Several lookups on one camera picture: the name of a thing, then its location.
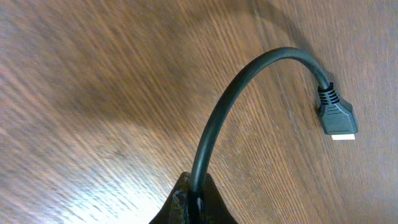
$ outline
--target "black cable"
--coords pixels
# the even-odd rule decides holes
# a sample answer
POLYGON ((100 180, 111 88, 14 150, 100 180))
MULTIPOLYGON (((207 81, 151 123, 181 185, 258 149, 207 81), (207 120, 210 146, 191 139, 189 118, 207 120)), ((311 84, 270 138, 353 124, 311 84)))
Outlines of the black cable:
POLYGON ((329 88, 330 82, 326 77, 324 69, 310 54, 303 50, 292 47, 281 47, 270 50, 251 61, 236 75, 227 89, 225 89, 207 121, 205 130, 203 130, 190 176, 190 191, 194 195, 199 196, 203 193, 211 152, 213 151, 225 117, 240 92, 263 68, 281 59, 298 60, 312 72, 321 90, 329 88))

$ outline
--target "black connector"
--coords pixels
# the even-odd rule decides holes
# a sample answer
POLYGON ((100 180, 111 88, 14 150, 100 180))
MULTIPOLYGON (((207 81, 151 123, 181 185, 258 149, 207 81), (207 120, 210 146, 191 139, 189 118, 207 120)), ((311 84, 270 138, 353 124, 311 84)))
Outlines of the black connector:
POLYGON ((355 139, 358 132, 353 106, 339 96, 333 83, 326 90, 318 89, 321 105, 318 117, 325 134, 333 140, 355 139))

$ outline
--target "connector housing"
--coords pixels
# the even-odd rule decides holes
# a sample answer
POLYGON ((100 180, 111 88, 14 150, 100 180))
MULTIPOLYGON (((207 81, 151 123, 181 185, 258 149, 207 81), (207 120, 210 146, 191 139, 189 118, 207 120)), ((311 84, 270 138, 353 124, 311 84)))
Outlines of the connector housing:
POLYGON ((339 96, 333 83, 326 90, 318 89, 321 105, 318 117, 325 134, 356 134, 358 125, 353 106, 339 96))

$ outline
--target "brown wood surface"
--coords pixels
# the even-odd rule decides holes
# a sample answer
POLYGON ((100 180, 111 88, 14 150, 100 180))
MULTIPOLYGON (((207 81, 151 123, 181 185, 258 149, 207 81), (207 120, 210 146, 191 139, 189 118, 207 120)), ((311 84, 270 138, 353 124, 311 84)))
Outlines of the brown wood surface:
POLYGON ((314 54, 355 108, 317 120, 297 62, 265 69, 211 159, 240 223, 398 222, 398 2, 0 2, 0 223, 147 223, 235 74, 282 46, 314 54))

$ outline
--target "curved black cable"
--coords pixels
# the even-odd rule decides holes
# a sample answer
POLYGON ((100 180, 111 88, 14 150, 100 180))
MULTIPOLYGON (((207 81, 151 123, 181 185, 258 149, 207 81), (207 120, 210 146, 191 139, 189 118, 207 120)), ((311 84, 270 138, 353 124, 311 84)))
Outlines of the curved black cable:
POLYGON ((203 192, 211 152, 218 133, 240 92, 263 68, 281 59, 294 59, 304 64, 312 72, 320 89, 326 90, 330 86, 320 64, 310 54, 293 47, 270 50, 246 65, 225 89, 203 130, 190 176, 190 192, 194 195, 200 195, 203 192))

